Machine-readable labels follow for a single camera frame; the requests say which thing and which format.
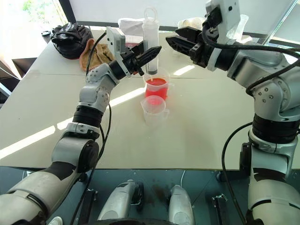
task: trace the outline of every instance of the brown cloth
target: brown cloth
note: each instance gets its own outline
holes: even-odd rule
[[[90,51],[95,43],[95,39],[89,39],[86,43],[86,47],[82,54],[79,57],[79,64],[80,68],[83,71],[86,71],[86,67],[88,64],[89,54]],[[109,51],[106,44],[97,44],[94,49],[94,53],[90,59],[90,67],[89,70],[96,68],[97,66],[101,65],[102,63],[109,63],[113,61],[115,58],[113,54]]]

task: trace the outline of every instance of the white plastic bag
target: white plastic bag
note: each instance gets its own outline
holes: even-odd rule
[[[144,18],[132,19],[121,18],[118,20],[118,25],[125,35],[143,36],[142,24]]]

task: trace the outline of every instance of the measuring cup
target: measuring cup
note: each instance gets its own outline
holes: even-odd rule
[[[160,96],[146,97],[141,101],[141,105],[146,124],[151,127],[160,125],[170,114],[170,110],[166,109],[165,101]]]
[[[174,87],[174,84],[169,82],[170,74],[163,68],[159,67],[155,75],[145,74],[143,79],[146,83],[145,96],[160,96],[165,100],[167,98],[168,90]]]

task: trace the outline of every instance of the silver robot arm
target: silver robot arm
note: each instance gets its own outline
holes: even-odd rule
[[[228,77],[245,88],[289,66],[282,53],[209,45],[203,37],[204,27],[211,28],[206,36],[215,43],[240,45],[232,40],[240,21],[239,2],[211,0],[206,10],[209,26],[204,23],[203,31],[186,27],[176,30],[179,36],[166,38],[174,50],[190,56],[194,64],[211,71],[227,71]],[[247,224],[299,224],[300,194],[285,182],[298,142],[299,87],[300,68],[294,67],[251,89],[255,116],[249,143],[243,144],[240,158],[242,168],[250,176]]]
[[[34,172],[6,194],[0,195],[1,225],[44,225],[60,206],[79,176],[98,162],[100,122],[112,89],[125,76],[139,72],[155,58],[161,47],[137,56],[125,48],[125,37],[107,28],[116,60],[91,70],[80,91],[80,102],[52,153],[52,164]]]

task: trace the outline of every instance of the table surface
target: table surface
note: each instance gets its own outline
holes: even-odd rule
[[[94,37],[101,32],[94,31]],[[121,80],[112,90],[112,127],[96,168],[220,170],[227,137],[252,120],[253,99],[227,78],[226,72],[195,66],[174,75],[192,62],[168,46],[165,37],[170,35],[159,35],[159,65],[175,84],[166,100],[169,118],[157,128],[146,126],[140,105],[143,79],[135,75]],[[78,60],[63,58],[49,43],[0,110],[0,165],[48,167],[84,82]],[[104,130],[108,116],[106,111]],[[240,131],[229,144],[225,157],[228,169],[239,168],[241,144],[248,141],[247,133],[248,129]],[[300,168],[299,152],[298,146],[293,168]]]

